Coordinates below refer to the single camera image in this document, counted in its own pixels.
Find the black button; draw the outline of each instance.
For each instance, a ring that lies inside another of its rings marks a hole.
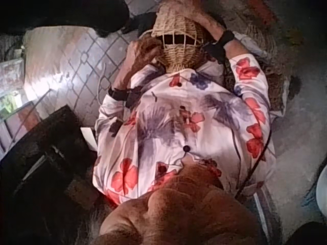
[[[185,145],[183,147],[183,151],[185,151],[185,152],[190,152],[190,150],[191,150],[191,147],[189,147],[188,145]]]

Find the black cable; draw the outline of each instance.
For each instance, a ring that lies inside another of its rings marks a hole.
[[[244,190],[245,185],[246,185],[247,182],[250,180],[250,178],[252,177],[254,171],[255,171],[256,168],[258,167],[260,161],[262,160],[262,158],[263,158],[263,156],[264,156],[264,154],[265,154],[265,152],[266,152],[266,149],[268,148],[268,144],[269,144],[269,142],[270,142],[270,138],[271,138],[271,130],[270,130],[270,132],[269,132],[269,136],[268,136],[268,139],[267,139],[267,142],[266,142],[266,144],[265,144],[264,149],[262,150],[262,152],[261,152],[259,158],[258,158],[257,161],[255,162],[253,168],[251,169],[251,171],[250,171],[249,174],[247,175],[246,179],[245,179],[244,182],[242,183],[240,189],[239,189],[238,192],[236,193],[236,195],[235,195],[235,199],[237,199],[237,198],[239,197],[239,195],[241,194],[241,192]]]

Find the person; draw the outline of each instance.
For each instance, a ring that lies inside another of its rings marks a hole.
[[[224,35],[200,0],[169,4],[216,41]],[[260,226],[242,200],[275,163],[265,74],[230,40],[230,93],[216,61],[175,73],[153,65],[161,46],[148,36],[131,42],[100,107],[93,184],[118,207],[92,244],[258,244]]]

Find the fabric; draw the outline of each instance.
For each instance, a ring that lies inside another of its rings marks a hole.
[[[146,66],[131,80],[135,96],[126,103],[126,120],[123,102],[107,95],[96,122],[94,186],[120,204],[159,188],[189,155],[196,162],[210,159],[224,190],[235,194],[267,142],[270,104],[266,77],[253,55],[237,56],[230,66],[234,93],[221,86],[223,66],[217,62],[165,75]],[[270,141],[242,195],[254,194],[274,163]]]

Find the white floral shirt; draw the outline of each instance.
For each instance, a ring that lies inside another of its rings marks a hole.
[[[240,55],[230,64],[234,93],[221,86],[223,67],[209,61],[170,74],[148,65],[133,76],[126,104],[106,95],[96,122],[94,186],[118,205],[160,188],[183,169],[188,154],[210,159],[224,190],[235,194],[268,140],[270,104],[254,56]],[[254,194],[274,163],[270,141],[242,194]]]

